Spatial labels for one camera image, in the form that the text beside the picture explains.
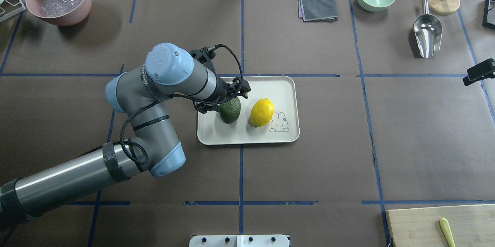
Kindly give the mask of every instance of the avocado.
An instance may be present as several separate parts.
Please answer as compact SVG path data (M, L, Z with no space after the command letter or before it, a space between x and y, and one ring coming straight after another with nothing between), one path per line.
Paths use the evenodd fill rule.
M241 101L234 98L226 103L220 104L220 118L226 124L231 124L239 118L241 114Z

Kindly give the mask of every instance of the cutting board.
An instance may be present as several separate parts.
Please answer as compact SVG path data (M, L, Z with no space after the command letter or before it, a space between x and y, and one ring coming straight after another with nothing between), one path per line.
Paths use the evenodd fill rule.
M456 247L495 247L495 204L387 210L395 247L449 247L439 220L446 218Z

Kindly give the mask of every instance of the folded towel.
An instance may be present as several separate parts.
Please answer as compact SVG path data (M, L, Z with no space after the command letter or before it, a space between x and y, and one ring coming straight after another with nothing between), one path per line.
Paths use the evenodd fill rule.
M335 0L297 0L302 21L323 20L333 22L339 18Z

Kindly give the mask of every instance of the light blue cap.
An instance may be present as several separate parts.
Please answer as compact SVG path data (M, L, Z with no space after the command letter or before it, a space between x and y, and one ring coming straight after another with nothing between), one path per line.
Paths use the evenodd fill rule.
M124 109L120 107L119 101L117 100L117 85L119 83L120 77L122 77L122 75L126 73L127 72L124 72L120 74L118 77L113 78L113 80L108 82L105 87L106 101L118 113L125 113Z
M194 69L194 60L186 50L172 43L153 47L146 56L146 73L161 85L177 85L185 81Z
M179 142L173 150L170 150L167 156L163 157L160 162L150 169L150 173L154 177L162 177L182 167L185 162L186 156L184 155L184 150L182 150L182 144Z

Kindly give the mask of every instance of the table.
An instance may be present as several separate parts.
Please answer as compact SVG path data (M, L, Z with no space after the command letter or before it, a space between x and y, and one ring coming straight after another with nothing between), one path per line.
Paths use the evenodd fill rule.
M385 210L495 203L495 83L462 81L495 56L495 32L481 26L484 0L461 1L438 16L444 36L430 59L411 46L421 0L380 13L337 0L334 23L303 23L297 0L93 0L67 28L27 11L11 18L0 31L0 184L115 141L126 116L104 86L166 41L224 43L246 76L293 78L300 137L205 146L191 103L175 99L166 105L184 166L48 212L9 244L187 246L193 235L282 233L293 246L384 246ZM213 62L236 73L227 52Z

